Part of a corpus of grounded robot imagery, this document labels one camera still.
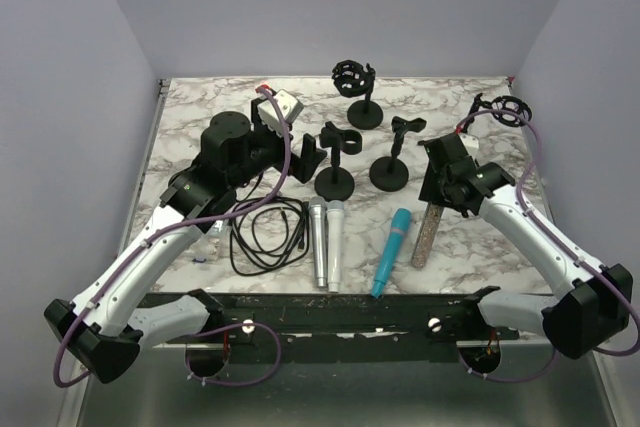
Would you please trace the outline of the white microphone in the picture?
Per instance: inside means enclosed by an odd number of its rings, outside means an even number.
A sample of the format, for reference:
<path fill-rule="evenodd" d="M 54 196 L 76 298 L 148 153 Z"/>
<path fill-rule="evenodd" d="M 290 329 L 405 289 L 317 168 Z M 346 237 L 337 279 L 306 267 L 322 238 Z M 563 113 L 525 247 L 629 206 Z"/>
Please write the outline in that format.
<path fill-rule="evenodd" d="M 338 293 L 341 283 L 342 247 L 344 239 L 345 206 L 342 201 L 333 200 L 327 205 L 328 226 L 328 291 Z"/>

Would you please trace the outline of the teal microphone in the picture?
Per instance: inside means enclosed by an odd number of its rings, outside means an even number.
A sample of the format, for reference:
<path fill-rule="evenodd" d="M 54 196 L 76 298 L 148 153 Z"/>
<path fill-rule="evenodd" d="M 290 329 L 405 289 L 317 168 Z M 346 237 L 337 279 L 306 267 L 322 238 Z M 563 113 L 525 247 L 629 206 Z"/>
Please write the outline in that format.
<path fill-rule="evenodd" d="M 405 208 L 398 209 L 391 220 L 389 236 L 374 276 L 371 288 L 372 297 L 379 298 L 383 294 L 410 224 L 411 212 Z"/>

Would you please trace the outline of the silver microphone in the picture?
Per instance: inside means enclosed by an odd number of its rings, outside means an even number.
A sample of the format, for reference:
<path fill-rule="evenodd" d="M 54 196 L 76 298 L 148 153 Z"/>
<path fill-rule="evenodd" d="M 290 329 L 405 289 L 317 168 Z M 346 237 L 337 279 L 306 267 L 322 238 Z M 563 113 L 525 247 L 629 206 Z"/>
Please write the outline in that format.
<path fill-rule="evenodd" d="M 326 245 L 326 202 L 316 196 L 309 200 L 308 215 L 313 246 L 314 272 L 317 287 L 328 286 L 327 245 Z"/>

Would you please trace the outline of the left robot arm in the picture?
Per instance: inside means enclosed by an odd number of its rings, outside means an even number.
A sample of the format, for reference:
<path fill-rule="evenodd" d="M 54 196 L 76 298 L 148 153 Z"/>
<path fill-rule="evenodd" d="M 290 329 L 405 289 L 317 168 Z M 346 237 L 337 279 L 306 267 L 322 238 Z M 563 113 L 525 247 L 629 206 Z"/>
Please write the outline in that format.
<path fill-rule="evenodd" d="M 237 191 L 270 168 L 308 182 L 326 158 L 304 135 L 299 154 L 286 132 L 259 115 L 227 111 L 202 132 L 200 152 L 175 174 L 139 235 L 102 276 L 73 300 L 53 300 L 44 316 L 62 352 L 71 353 L 101 383 L 124 374 L 140 352 L 192 336 L 214 340 L 222 319 L 202 293 L 154 308 L 140 303 L 163 272 L 218 220 L 228 219 Z"/>

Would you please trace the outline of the clip round-base stand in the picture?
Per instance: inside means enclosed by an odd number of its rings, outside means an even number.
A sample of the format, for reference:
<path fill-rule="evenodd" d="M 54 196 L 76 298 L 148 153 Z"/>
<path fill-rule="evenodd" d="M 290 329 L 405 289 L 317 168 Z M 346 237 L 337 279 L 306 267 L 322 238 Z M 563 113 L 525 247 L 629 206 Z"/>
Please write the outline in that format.
<path fill-rule="evenodd" d="M 369 169 L 369 179 L 374 187 L 384 192 L 397 192 L 407 185 L 409 171 L 406 164 L 399 159 L 404 138 L 409 132 L 423 131 L 426 125 L 426 120 L 420 117 L 411 120 L 393 117 L 391 129 L 394 138 L 390 155 L 376 159 Z"/>
<path fill-rule="evenodd" d="M 356 155 L 362 151 L 362 135 L 353 129 L 340 129 L 326 122 L 320 132 L 320 145 L 330 149 L 330 166 L 316 175 L 314 188 L 325 201 L 346 201 L 355 190 L 352 174 L 341 166 L 341 155 Z"/>

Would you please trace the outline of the glitter microphone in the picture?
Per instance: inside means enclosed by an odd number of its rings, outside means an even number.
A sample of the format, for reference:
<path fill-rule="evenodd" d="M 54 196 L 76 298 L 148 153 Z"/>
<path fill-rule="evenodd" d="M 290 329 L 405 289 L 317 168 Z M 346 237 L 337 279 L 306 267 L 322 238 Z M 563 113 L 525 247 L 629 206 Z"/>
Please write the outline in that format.
<path fill-rule="evenodd" d="M 416 269 L 426 266 L 443 212 L 443 207 L 432 203 L 429 203 L 424 211 L 411 257 L 411 265 Z"/>

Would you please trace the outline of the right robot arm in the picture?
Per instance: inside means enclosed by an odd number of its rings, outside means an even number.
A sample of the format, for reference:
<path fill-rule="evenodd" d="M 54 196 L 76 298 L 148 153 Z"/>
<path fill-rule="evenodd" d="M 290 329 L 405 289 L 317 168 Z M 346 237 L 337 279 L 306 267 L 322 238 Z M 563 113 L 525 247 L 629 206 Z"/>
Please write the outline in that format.
<path fill-rule="evenodd" d="M 633 277 L 607 266 L 571 242 L 494 162 L 479 165 L 457 133 L 423 142 L 428 156 L 421 200 L 499 230 L 549 286 L 548 296 L 486 287 L 473 294 L 460 326 L 480 339 L 495 327 L 546 337 L 562 355 L 578 359 L 623 331 L 631 316 Z"/>

